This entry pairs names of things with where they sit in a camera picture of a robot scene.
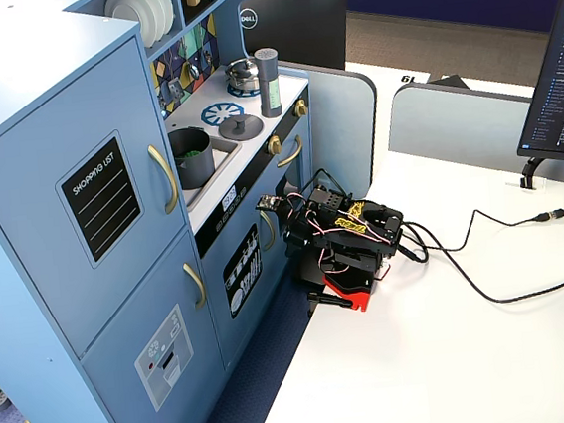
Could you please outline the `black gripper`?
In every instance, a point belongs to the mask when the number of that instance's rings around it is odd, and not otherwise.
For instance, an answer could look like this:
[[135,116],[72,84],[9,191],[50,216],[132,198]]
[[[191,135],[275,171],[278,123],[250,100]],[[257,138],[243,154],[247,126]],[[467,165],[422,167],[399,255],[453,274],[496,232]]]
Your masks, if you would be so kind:
[[285,252],[288,257],[294,257],[304,250],[320,249],[318,232],[314,223],[316,212],[313,209],[293,211],[286,219],[283,240],[286,243]]

